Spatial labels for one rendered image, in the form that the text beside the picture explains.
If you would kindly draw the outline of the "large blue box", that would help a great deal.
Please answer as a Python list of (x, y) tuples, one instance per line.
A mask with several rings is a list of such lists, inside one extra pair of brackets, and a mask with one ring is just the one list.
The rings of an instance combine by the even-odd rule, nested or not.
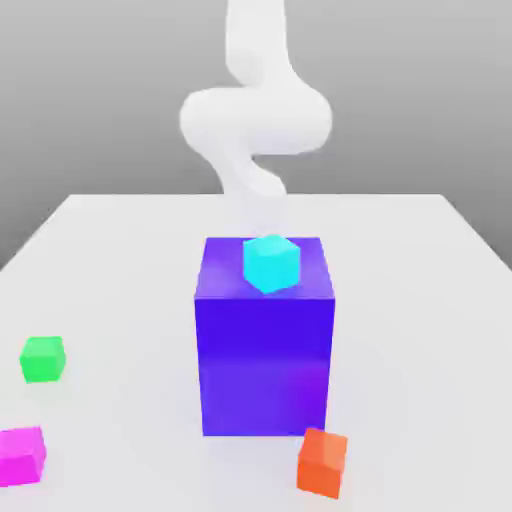
[(318, 238), (297, 238), (301, 279), (264, 295), (236, 237), (209, 237), (194, 296), (206, 436), (301, 436), (326, 422), (335, 294)]

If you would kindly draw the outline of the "small orange cube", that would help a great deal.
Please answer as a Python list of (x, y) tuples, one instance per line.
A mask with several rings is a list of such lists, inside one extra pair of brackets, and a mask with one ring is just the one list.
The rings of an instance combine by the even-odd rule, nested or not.
[(317, 428), (305, 431), (298, 455), (297, 487), (338, 499), (345, 468), (348, 438)]

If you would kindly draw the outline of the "small green cube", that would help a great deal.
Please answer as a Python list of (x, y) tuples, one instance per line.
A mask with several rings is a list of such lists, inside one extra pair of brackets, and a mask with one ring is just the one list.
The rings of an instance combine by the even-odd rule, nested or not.
[(63, 339), (60, 336), (30, 337), (19, 360), (27, 383), (58, 381), (66, 364)]

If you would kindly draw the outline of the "small magenta cube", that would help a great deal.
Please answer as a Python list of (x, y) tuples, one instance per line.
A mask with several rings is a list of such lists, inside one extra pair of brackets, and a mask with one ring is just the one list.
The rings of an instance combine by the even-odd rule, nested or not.
[(46, 454), (40, 426), (0, 431), (0, 487), (38, 483)]

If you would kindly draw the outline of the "small cyan cube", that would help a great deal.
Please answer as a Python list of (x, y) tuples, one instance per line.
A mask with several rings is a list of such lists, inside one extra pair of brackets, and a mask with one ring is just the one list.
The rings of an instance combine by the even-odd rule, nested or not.
[(243, 277), (263, 294), (294, 287), (300, 280), (301, 249), (280, 235), (243, 242)]

